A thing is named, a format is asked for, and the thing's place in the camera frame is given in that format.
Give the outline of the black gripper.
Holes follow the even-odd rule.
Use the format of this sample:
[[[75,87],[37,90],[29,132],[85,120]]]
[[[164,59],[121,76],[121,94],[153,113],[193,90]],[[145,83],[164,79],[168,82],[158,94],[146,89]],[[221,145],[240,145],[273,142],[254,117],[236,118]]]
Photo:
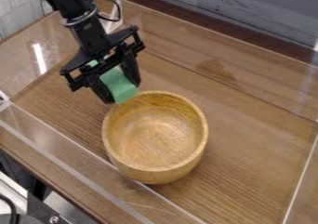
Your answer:
[[[137,54],[146,48],[138,27],[130,26],[115,33],[106,33],[97,15],[85,19],[67,19],[65,26],[79,42],[77,56],[61,69],[70,89],[78,91],[91,87],[106,104],[115,102],[109,87],[95,75],[110,71],[118,63],[135,86],[141,85]]]

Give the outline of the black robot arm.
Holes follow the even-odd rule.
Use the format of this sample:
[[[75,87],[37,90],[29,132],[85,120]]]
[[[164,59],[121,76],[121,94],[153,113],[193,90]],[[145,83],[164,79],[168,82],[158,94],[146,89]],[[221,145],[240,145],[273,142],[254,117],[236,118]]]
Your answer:
[[[95,0],[46,1],[61,13],[63,25],[79,43],[78,54],[61,69],[70,89],[89,87],[105,103],[126,102],[141,85],[137,55],[146,45],[138,27],[109,33],[102,22],[118,22],[121,18],[103,17]]]

